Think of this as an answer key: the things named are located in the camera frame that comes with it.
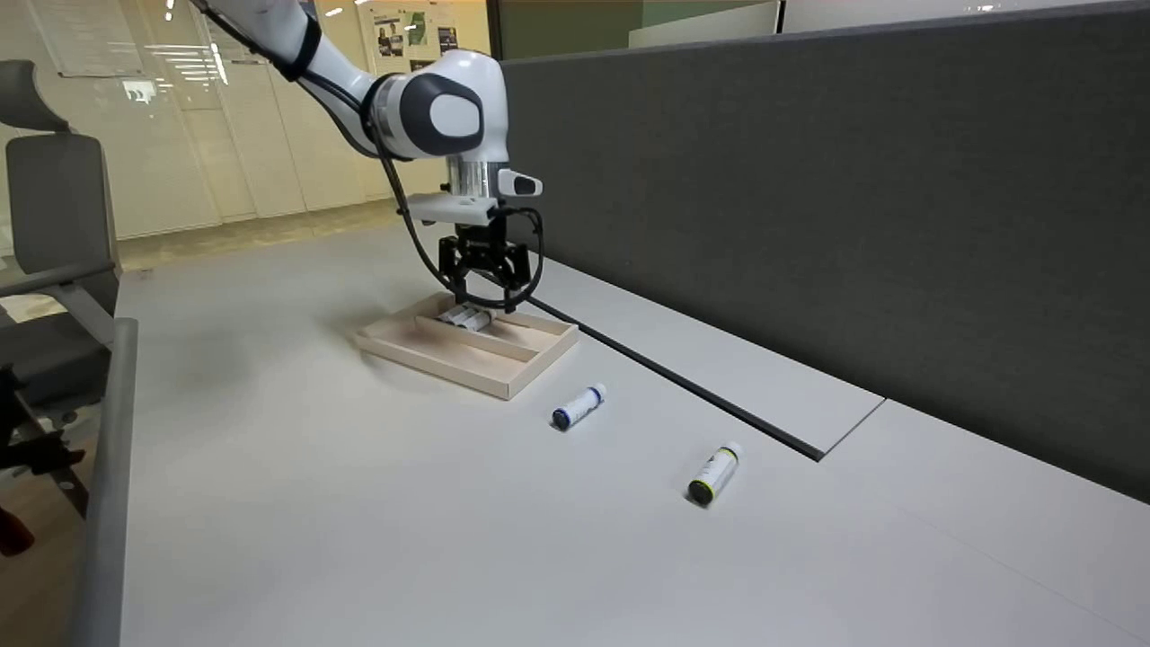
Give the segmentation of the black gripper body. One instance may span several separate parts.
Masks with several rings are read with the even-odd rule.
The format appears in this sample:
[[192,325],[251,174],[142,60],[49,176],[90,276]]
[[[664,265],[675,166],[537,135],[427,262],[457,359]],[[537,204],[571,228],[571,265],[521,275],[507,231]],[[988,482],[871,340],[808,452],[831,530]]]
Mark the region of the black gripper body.
[[470,275],[492,275],[500,287],[524,287],[529,251],[511,244],[494,228],[459,228],[451,237],[437,243],[437,270],[462,283]]

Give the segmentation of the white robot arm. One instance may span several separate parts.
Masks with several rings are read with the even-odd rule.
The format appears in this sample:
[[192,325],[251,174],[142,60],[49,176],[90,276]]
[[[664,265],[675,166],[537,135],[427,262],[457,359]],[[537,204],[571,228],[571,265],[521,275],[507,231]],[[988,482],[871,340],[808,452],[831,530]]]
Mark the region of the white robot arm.
[[380,162],[420,262],[457,303],[512,312],[535,291],[543,265],[507,237],[507,221],[543,228],[532,209],[543,182],[511,166],[494,57],[444,51],[415,72],[370,77],[323,37],[313,0],[189,3]]

